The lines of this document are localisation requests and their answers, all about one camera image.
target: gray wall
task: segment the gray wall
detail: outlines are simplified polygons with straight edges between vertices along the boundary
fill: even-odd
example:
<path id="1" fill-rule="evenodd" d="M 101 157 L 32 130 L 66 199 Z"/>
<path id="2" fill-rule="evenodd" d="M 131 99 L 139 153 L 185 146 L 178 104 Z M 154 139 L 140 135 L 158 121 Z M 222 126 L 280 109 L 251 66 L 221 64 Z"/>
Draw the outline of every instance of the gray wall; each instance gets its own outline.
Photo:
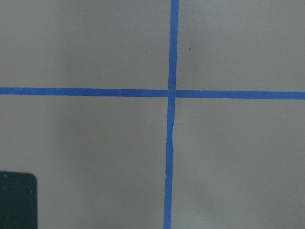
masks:
<path id="1" fill-rule="evenodd" d="M 166 89 L 169 0 L 1 0 L 0 86 Z M 305 2 L 181 0 L 177 88 L 305 91 Z M 173 229 L 303 229 L 304 102 L 177 99 Z M 39 228 L 163 227 L 166 98 L 0 96 Z"/>

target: vertical tape strip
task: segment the vertical tape strip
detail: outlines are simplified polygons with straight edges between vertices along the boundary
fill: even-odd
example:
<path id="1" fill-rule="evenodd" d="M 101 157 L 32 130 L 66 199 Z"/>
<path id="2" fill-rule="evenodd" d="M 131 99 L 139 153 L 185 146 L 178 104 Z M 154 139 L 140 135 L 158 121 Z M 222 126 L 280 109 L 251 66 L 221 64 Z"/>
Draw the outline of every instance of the vertical tape strip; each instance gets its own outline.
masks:
<path id="1" fill-rule="evenodd" d="M 167 102 L 164 229 L 171 228 L 173 192 L 173 125 L 175 121 L 179 0 L 171 0 L 170 53 Z"/>

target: blue painter's tape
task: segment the blue painter's tape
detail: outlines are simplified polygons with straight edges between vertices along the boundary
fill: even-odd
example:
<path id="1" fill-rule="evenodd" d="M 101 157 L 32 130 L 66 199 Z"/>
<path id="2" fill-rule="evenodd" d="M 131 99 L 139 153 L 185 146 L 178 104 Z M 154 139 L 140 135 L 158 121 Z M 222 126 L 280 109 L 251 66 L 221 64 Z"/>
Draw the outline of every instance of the blue painter's tape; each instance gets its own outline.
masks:
<path id="1" fill-rule="evenodd" d="M 166 129 L 164 229 L 171 228 L 173 193 L 173 125 L 175 120 L 179 0 L 171 0 L 170 53 Z"/>
<path id="2" fill-rule="evenodd" d="M 95 89 L 95 88 L 34 88 L 0 87 L 5 95 L 65 95 L 65 96 L 115 96 L 115 97 L 167 97 L 167 90 L 146 89 Z"/>
<path id="3" fill-rule="evenodd" d="M 177 90 L 177 98 L 214 98 L 214 99 L 305 99 L 305 92 L 268 92 L 268 91 L 193 91 Z"/>

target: black rectangle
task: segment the black rectangle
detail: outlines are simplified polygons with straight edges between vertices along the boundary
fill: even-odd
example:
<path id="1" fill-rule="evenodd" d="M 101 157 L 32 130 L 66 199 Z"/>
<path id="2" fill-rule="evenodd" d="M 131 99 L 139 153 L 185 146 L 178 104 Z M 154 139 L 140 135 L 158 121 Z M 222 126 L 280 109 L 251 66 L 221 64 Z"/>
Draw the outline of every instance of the black rectangle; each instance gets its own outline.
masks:
<path id="1" fill-rule="evenodd" d="M 37 179 L 0 172 L 0 229 L 37 229 Z"/>

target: dark corner object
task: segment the dark corner object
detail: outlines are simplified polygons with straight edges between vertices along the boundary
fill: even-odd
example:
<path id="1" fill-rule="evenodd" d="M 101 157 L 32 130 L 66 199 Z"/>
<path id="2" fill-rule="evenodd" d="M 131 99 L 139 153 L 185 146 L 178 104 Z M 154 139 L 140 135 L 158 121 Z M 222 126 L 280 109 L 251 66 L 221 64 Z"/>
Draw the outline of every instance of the dark corner object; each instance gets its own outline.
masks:
<path id="1" fill-rule="evenodd" d="M 0 229 L 37 229 L 37 179 L 0 171 Z"/>

